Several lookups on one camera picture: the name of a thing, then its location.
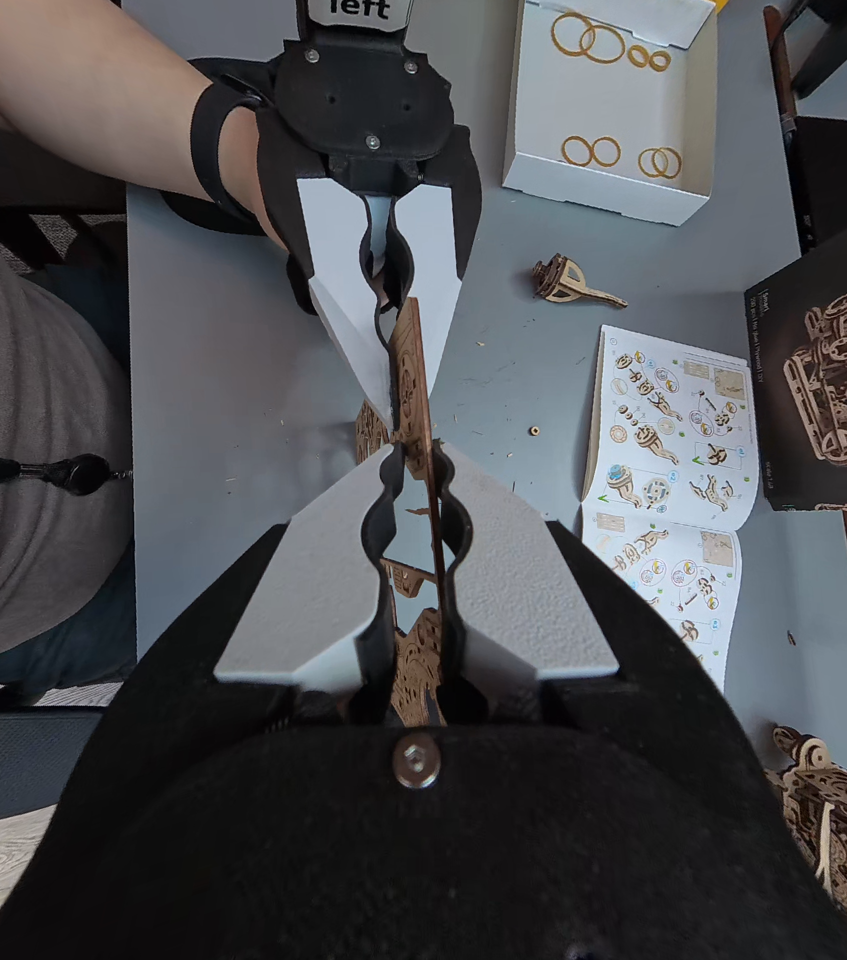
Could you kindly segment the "group of tan rubber bands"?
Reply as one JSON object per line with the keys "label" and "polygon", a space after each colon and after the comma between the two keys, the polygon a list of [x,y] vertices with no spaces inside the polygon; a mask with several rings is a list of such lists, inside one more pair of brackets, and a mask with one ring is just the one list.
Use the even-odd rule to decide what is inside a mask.
{"label": "group of tan rubber bands", "polygon": [[[596,66],[612,66],[625,61],[633,68],[666,74],[673,64],[669,49],[650,49],[644,43],[627,40],[622,31],[608,23],[592,19],[576,10],[557,14],[550,25],[550,42],[558,53],[583,59]],[[610,135],[586,138],[571,134],[561,141],[563,163],[578,169],[595,167],[610,171],[623,159],[622,144]],[[650,146],[636,156],[637,173],[648,181],[673,184],[683,174],[684,159],[670,146]]]}

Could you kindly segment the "open instruction booklet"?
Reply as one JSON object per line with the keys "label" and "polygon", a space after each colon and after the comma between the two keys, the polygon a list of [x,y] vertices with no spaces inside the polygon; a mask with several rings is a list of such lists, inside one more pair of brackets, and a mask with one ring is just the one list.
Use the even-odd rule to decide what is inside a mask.
{"label": "open instruction booklet", "polygon": [[741,358],[603,325],[582,542],[688,647],[719,690],[758,492]]}

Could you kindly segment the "black badge reel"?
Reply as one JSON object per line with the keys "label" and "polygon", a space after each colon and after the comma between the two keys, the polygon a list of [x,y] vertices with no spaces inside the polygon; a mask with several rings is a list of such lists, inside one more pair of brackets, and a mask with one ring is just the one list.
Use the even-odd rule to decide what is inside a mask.
{"label": "black badge reel", "polygon": [[55,462],[19,462],[0,457],[0,486],[20,481],[41,482],[74,497],[87,497],[108,482],[133,478],[133,470],[117,470],[97,454],[84,453]]}

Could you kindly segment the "laser-cut wooden parts sheet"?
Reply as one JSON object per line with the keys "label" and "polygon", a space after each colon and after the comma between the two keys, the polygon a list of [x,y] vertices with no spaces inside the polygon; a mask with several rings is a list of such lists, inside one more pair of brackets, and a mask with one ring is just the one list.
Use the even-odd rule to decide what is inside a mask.
{"label": "laser-cut wooden parts sheet", "polygon": [[[426,486],[428,505],[424,514],[429,520],[433,556],[431,572],[392,558],[382,558],[380,562],[391,589],[395,674],[390,706],[406,728],[444,726],[446,721],[437,702],[437,691],[443,677],[442,610],[446,564],[435,478],[430,394],[420,311],[415,297],[409,297],[397,315],[389,351],[395,364],[394,427],[387,428],[370,403],[365,401],[354,423],[356,462],[362,464],[394,442],[404,445],[406,468],[414,480]],[[411,630],[403,632],[398,624],[396,595],[414,598],[425,582],[435,587],[437,606],[425,608]]]}

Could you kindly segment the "white cardboard box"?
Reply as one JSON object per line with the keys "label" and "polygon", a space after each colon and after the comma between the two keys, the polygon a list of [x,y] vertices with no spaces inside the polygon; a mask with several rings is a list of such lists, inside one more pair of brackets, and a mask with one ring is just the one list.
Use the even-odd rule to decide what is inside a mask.
{"label": "white cardboard box", "polygon": [[[621,60],[563,56],[550,25],[566,11],[608,23],[629,42],[668,49],[662,75]],[[718,98],[718,13],[704,1],[522,2],[516,21],[502,186],[555,202],[679,227],[711,197]],[[623,158],[602,171],[562,162],[564,138],[616,138]],[[683,158],[673,183],[640,176],[637,155],[670,146]]]}

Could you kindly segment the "person's left forearm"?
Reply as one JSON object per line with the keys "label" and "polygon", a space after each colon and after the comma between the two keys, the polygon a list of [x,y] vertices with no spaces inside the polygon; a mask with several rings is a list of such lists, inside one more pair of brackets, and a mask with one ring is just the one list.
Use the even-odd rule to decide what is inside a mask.
{"label": "person's left forearm", "polygon": [[0,131],[90,172],[202,200],[190,128],[211,82],[107,1],[0,1]]}

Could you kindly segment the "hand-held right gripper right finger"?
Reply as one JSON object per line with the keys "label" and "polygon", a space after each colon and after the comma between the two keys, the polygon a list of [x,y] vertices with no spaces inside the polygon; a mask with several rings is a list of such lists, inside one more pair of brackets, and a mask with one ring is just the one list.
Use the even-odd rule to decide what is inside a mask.
{"label": "hand-held right gripper right finger", "polygon": [[434,443],[441,547],[438,703],[449,721],[535,714],[548,682],[620,664],[543,515],[448,442]]}

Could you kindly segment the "small wooden key assembly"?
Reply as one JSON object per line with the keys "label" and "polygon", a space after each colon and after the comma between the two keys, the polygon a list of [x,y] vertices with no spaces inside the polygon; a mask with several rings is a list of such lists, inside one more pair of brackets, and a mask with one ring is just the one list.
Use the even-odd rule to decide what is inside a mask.
{"label": "small wooden key assembly", "polygon": [[537,261],[530,276],[535,297],[550,303],[569,304],[583,300],[619,309],[628,306],[626,300],[589,286],[580,266],[561,253],[554,254],[546,263]]}

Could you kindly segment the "black model kit box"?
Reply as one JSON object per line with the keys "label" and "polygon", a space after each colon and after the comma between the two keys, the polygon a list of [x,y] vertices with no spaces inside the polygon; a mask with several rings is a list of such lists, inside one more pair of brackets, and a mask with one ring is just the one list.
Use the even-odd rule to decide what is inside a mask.
{"label": "black model kit box", "polygon": [[847,229],[744,295],[765,498],[847,511]]}

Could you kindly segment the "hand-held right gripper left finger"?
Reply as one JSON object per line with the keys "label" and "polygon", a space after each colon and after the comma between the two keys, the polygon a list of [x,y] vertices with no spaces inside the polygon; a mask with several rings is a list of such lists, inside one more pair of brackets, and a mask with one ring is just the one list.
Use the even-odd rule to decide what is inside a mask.
{"label": "hand-held right gripper left finger", "polygon": [[393,598],[382,564],[396,534],[406,447],[385,444],[295,514],[214,667],[218,682],[345,700],[381,721],[396,675]]}

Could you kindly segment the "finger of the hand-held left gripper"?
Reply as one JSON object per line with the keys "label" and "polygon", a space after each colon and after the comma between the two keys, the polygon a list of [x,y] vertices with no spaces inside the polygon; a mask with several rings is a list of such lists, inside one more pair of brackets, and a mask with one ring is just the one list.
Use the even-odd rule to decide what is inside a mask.
{"label": "finger of the hand-held left gripper", "polygon": [[370,407],[392,431],[393,362],[373,268],[383,263],[393,197],[360,195],[332,178],[298,178],[297,194],[313,266],[311,299]]}
{"label": "finger of the hand-held left gripper", "polygon": [[462,281],[458,276],[453,193],[422,183],[391,204],[387,251],[393,258],[397,308],[417,301],[427,392],[436,384]]}

